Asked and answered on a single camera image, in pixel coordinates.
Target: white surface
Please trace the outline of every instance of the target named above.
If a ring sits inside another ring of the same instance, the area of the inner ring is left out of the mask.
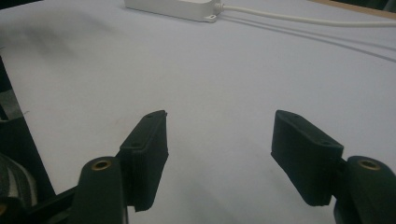
[[[338,21],[384,19],[305,0],[224,2]],[[46,0],[0,11],[1,55],[57,192],[168,112],[170,157],[132,223],[334,223],[271,158],[277,109],[396,170],[396,29],[328,28],[224,12],[215,23]]]

